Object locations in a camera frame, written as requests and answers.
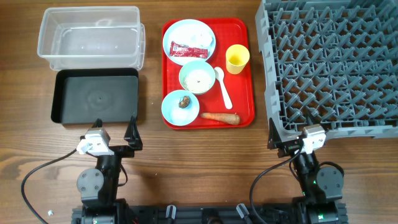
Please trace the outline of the brown food scrap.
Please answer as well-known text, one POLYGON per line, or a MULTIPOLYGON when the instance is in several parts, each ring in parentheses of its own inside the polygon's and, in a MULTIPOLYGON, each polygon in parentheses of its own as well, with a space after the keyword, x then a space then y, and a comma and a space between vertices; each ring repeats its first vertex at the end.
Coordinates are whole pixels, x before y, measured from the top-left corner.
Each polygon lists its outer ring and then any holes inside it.
POLYGON ((178 107, 179 108, 186 108, 188 105, 190 104, 190 97, 189 96, 183 96, 179 103, 178 103, 178 107))

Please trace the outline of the orange carrot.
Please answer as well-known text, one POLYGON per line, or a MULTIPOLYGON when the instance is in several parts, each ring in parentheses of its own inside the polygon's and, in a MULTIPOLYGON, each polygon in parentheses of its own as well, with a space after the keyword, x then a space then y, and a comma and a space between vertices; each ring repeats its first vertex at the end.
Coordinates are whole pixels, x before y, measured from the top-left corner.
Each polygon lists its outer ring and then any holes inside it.
POLYGON ((231 125, 238 125, 241 120, 237 114, 229 113, 202 113, 200 116, 205 119, 220 121, 231 125))

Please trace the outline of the light blue bowl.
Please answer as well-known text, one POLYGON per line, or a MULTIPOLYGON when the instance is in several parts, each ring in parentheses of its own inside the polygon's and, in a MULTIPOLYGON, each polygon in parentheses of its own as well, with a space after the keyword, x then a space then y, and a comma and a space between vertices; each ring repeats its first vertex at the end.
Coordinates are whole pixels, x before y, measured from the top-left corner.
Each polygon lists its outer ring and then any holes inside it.
POLYGON ((198 116, 200 104, 197 97, 186 90, 170 92, 162 102, 161 112, 164 119, 174 126, 186 126, 192 123, 198 116), (180 107, 180 102, 187 96, 189 104, 185 108, 180 107))

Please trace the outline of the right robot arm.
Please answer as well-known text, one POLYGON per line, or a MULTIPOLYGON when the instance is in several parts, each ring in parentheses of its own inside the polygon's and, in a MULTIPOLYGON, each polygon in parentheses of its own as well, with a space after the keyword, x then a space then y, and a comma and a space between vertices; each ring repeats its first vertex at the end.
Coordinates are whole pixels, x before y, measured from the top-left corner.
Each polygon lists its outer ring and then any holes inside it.
POLYGON ((319 162, 315 151, 323 147, 326 133, 315 119, 290 141, 283 142, 272 119, 269 120, 269 149, 278 157, 289 156, 289 169, 299 182, 303 195, 284 205, 263 206, 261 212, 274 223, 348 223, 343 198, 344 170, 334 162, 319 162))

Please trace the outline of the red snack wrapper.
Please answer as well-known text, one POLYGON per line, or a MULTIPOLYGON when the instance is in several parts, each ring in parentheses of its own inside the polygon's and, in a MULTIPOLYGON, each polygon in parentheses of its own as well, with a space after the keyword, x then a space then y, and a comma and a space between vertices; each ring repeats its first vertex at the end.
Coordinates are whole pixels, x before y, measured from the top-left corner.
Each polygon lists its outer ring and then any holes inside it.
POLYGON ((207 58, 208 49, 202 49, 198 47, 189 47, 171 42, 169 55, 174 57, 194 57, 194 58, 207 58))

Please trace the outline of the green bowl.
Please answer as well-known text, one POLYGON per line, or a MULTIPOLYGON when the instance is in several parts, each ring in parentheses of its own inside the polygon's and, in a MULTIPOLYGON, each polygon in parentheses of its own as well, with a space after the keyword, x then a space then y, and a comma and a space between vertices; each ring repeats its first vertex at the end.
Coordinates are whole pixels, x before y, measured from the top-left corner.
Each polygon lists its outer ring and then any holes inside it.
POLYGON ((180 69, 178 80, 184 90, 194 95, 203 95, 213 87, 215 71, 207 62, 193 61, 180 69))

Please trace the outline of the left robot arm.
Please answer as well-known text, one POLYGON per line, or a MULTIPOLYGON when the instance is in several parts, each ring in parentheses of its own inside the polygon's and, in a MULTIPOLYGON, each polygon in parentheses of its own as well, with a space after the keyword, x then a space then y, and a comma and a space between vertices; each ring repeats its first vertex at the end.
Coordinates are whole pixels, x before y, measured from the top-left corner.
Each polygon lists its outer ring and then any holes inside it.
POLYGON ((78 177, 76 186, 83 206, 72 213, 72 223, 139 223, 126 200, 116 198, 118 188, 122 186, 119 175, 125 172, 122 159, 134 157, 134 153, 143 148, 135 117, 127 126, 124 140, 126 145, 110 146, 110 136, 101 119, 80 137, 79 154, 94 156, 97 162, 94 168, 84 170, 78 177))

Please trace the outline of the white rice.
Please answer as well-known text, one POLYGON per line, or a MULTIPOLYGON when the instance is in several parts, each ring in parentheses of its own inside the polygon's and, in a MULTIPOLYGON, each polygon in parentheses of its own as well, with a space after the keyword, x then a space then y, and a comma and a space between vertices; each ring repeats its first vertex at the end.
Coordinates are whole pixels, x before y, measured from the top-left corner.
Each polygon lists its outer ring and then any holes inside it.
POLYGON ((212 87, 212 84, 213 79, 211 75, 204 70, 188 72, 183 79, 184 87, 194 94, 202 94, 208 91, 212 87))

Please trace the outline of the white tissue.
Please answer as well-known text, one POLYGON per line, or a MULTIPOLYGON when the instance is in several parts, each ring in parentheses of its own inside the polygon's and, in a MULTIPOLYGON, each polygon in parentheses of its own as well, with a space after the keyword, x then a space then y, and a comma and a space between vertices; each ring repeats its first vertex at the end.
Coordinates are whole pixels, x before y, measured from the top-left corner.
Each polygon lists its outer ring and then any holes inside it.
POLYGON ((213 41, 213 37, 211 34, 206 32, 200 32, 193 34, 190 43, 195 47, 209 47, 213 41))

